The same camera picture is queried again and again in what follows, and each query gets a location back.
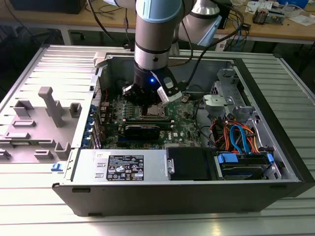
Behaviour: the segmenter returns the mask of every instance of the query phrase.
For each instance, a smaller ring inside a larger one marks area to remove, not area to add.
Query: motherboard
[[[167,106],[148,108],[124,100],[121,95],[103,102],[101,123],[104,149],[165,149],[200,147],[200,132],[194,125],[193,101],[186,97]]]

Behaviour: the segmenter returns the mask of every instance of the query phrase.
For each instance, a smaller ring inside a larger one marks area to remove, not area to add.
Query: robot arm
[[[170,103],[182,96],[187,84],[177,82],[167,67],[174,31],[187,40],[181,21],[191,41],[210,44],[221,21],[219,8],[210,0],[105,0],[119,7],[135,7],[137,12],[134,81],[123,89],[125,98],[143,106]]]

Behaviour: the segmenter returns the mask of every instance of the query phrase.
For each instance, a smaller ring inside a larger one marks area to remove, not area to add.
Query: green circuit board
[[[148,114],[141,115],[141,107],[126,102],[122,96],[109,100],[104,129],[105,149],[165,149],[167,147],[200,147],[200,134],[193,121],[193,101],[175,101],[167,106],[154,105]],[[128,125],[153,125],[160,127],[159,139],[128,141],[124,128]]]

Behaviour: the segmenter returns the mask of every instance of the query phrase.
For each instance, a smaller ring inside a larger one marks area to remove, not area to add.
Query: workbench
[[[0,103],[0,135],[6,131],[18,99],[45,107],[41,86],[51,86],[62,106],[84,106],[93,57],[104,47],[40,48]],[[111,48],[116,53],[124,49]],[[225,53],[241,58],[258,87],[315,177],[315,96],[281,58],[272,54]],[[219,57],[207,52],[206,57]],[[126,217],[79,217],[51,189],[62,174],[52,164],[0,164],[1,235],[311,235],[315,233],[315,188],[297,198],[281,199],[262,212]]]
[[[10,15],[4,5],[4,0],[0,0],[0,25],[18,27],[21,26]],[[94,9],[98,9],[105,3],[102,0],[97,0],[93,3]],[[117,9],[115,6],[109,6],[103,10]],[[315,6],[308,5],[307,11],[315,11]],[[92,13],[83,9],[78,15],[64,13],[49,13],[49,12],[29,12],[12,10],[16,17],[30,28],[45,28],[58,29],[61,31],[65,45],[72,45],[70,30],[87,30],[87,31],[102,31],[96,23]],[[311,26],[303,26],[289,19],[285,19],[283,25],[257,25],[252,23],[252,14],[245,14],[245,23],[251,24],[251,30],[247,40],[249,41],[265,41],[278,43],[297,43],[297,44],[312,44],[315,41],[315,24]],[[115,19],[109,19],[99,15],[99,20],[104,27],[111,32],[125,32],[123,9],[114,12]],[[135,12],[128,11],[129,31],[135,33]],[[225,29],[219,29],[216,32],[215,38],[222,38],[232,32],[234,27],[231,21],[228,21]]]

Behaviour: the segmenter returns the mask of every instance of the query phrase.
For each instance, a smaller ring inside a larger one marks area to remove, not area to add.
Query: power supply label
[[[108,181],[132,181],[144,179],[143,155],[111,155],[108,158]]]

